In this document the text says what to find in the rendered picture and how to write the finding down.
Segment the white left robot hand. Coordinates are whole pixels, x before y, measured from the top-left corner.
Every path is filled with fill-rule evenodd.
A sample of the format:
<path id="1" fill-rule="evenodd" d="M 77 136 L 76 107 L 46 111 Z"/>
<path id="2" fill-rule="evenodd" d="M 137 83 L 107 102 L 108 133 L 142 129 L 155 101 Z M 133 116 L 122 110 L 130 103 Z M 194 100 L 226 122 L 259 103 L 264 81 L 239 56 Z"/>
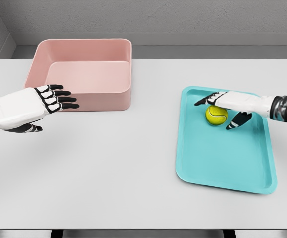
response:
<path id="1" fill-rule="evenodd" d="M 33 123 L 66 109 L 77 109 L 77 99 L 62 85 L 28 87 L 0 97 L 0 129 L 14 133 L 41 132 Z"/>

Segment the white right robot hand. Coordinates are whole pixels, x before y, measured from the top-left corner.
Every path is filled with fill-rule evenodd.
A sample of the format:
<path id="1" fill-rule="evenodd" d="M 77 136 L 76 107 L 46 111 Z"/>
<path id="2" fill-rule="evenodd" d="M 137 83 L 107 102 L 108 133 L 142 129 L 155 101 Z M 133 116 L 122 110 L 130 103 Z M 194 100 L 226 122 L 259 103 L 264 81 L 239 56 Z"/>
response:
<path id="1" fill-rule="evenodd" d="M 196 102 L 194 105 L 210 104 L 227 110 L 238 111 L 238 114 L 226 126 L 226 130 L 240 127 L 252 118 L 252 113 L 262 112 L 260 97 L 234 91 L 215 92 Z"/>

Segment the yellow-green tennis ball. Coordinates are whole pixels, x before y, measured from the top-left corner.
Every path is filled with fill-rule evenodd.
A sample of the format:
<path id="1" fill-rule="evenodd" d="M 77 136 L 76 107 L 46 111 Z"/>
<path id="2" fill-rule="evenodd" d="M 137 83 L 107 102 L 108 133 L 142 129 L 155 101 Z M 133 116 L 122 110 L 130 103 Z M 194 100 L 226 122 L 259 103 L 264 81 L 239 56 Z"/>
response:
<path id="1" fill-rule="evenodd" d="M 205 118 L 211 125 L 221 125 L 227 121 L 228 112 L 226 109 L 211 105 L 205 111 Z"/>

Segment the blue rectangular tray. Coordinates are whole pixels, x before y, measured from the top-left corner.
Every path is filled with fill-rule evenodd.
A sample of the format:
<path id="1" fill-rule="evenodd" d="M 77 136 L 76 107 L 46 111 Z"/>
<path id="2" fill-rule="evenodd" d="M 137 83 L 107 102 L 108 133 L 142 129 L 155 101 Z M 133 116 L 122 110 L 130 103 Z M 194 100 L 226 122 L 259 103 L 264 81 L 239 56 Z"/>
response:
<path id="1" fill-rule="evenodd" d="M 206 105 L 194 103 L 213 88 L 186 87 L 182 92 L 176 153 L 176 173 L 185 182 L 258 194 L 271 194 L 278 185 L 268 121 L 253 114 L 245 125 L 226 130 L 237 114 L 213 126 Z"/>

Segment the pink rectangular basket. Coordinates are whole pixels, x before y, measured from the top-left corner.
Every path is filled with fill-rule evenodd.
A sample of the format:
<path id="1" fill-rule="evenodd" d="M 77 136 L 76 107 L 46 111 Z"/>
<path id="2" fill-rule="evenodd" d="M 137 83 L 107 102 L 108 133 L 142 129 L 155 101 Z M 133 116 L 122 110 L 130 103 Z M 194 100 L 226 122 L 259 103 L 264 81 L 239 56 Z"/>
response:
<path id="1" fill-rule="evenodd" d="M 24 87 L 62 85 L 82 112 L 124 111 L 131 104 L 128 39 L 48 39 L 36 49 Z"/>

